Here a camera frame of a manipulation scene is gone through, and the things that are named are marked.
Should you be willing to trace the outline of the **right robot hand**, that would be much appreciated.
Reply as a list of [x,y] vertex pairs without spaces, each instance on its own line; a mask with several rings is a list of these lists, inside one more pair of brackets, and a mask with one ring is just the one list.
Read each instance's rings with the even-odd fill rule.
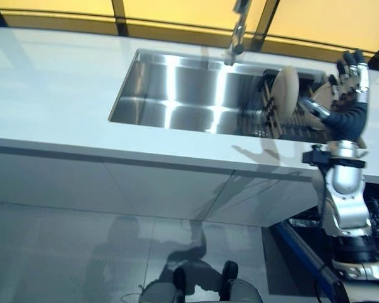
[[334,141],[357,142],[364,131],[370,100],[369,67],[361,49],[345,51],[343,59],[336,62],[338,77],[330,75],[328,82],[337,96],[351,100],[343,111],[330,110],[308,97],[298,100],[303,110],[309,112],[330,131]]

